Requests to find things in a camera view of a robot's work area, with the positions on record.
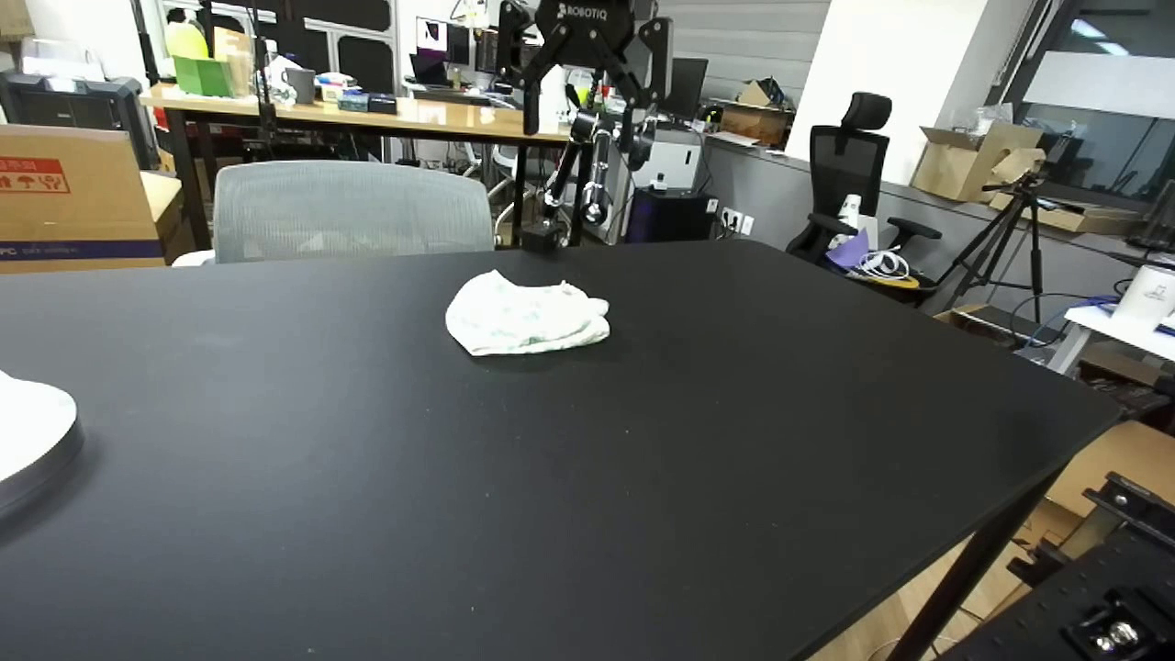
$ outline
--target black table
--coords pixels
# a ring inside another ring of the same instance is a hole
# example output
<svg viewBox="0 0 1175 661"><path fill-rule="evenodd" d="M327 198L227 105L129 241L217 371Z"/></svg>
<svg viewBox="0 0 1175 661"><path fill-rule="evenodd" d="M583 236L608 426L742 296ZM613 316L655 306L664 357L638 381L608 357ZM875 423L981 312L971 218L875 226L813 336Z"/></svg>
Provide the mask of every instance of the black table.
<svg viewBox="0 0 1175 661"><path fill-rule="evenodd" d="M608 296L613 336L471 359L440 316L484 269ZM0 537L8 656L812 655L983 520L991 562L1113 423L750 241L35 275L0 308L0 367L85 431Z"/></svg>

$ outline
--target chair backrest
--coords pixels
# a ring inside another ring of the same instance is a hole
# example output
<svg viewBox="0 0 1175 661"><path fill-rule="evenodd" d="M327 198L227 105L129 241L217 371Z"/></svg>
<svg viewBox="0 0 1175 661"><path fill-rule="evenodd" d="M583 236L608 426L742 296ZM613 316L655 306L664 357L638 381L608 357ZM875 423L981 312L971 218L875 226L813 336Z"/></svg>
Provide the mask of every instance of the chair backrest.
<svg viewBox="0 0 1175 661"><path fill-rule="evenodd" d="M887 137L813 124L812 128L812 209L838 218L846 196L860 196L860 213L875 218L879 198L879 165Z"/></svg>
<svg viewBox="0 0 1175 661"><path fill-rule="evenodd" d="M845 198L860 196L860 213L877 218L887 137L877 137L870 128L879 128L887 122L887 111L892 103L884 94L856 90L840 124L812 124L812 213L838 218ZM822 259L830 239L834 230L806 223L789 241L789 252Z"/></svg>
<svg viewBox="0 0 1175 661"><path fill-rule="evenodd" d="M217 176L217 263L490 251L476 181L380 160L252 160Z"/></svg>
<svg viewBox="0 0 1175 661"><path fill-rule="evenodd" d="M671 59L671 89L659 103L664 112L695 122L700 112L707 59Z"/></svg>

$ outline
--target metal frame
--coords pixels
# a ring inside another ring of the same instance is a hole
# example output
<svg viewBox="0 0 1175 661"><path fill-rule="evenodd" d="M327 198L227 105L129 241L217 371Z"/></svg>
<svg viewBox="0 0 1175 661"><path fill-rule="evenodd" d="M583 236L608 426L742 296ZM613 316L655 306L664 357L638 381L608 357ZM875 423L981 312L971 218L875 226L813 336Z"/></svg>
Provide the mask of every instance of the metal frame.
<svg viewBox="0 0 1175 661"><path fill-rule="evenodd" d="M930 594L904 640L892 646L892 661L917 661L936 643L954 609L983 581L997 549L1014 538L1014 534L1025 525L1025 519L1034 510L1034 502L1046 496L1058 474L1046 474L1037 485L1032 485L1021 498L1003 508L991 520L983 520L983 530L971 534L952 573L941 581L941 587Z"/></svg>
<svg viewBox="0 0 1175 661"><path fill-rule="evenodd" d="M1034 545L1008 573L1032 585L1017 607L977 628L952 656L1171 656L1175 508L1108 474L1064 546Z"/></svg>

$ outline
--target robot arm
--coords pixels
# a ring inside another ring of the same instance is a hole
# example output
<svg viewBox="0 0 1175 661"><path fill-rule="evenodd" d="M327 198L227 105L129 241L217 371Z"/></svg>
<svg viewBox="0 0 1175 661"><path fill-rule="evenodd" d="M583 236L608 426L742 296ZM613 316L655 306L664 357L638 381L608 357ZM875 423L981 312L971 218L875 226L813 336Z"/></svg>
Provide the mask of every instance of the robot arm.
<svg viewBox="0 0 1175 661"><path fill-rule="evenodd" d="M654 86L624 62L624 46L635 38L635 10L627 0L544 0L537 10L544 46L526 67L526 131L539 128L539 89L551 67L602 70L627 105L651 105L664 89L668 62L668 17L654 17L638 29L638 40L654 56Z"/></svg>

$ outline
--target white cloth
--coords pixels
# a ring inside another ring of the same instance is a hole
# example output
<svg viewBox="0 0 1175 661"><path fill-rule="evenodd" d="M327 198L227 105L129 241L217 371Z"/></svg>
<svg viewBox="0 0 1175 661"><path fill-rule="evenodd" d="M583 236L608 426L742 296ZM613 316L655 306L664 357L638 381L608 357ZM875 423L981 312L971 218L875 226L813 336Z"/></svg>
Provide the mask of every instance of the white cloth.
<svg viewBox="0 0 1175 661"><path fill-rule="evenodd" d="M606 312L608 301L569 283L515 285L482 272L450 296L445 327L471 357L529 357L606 340Z"/></svg>

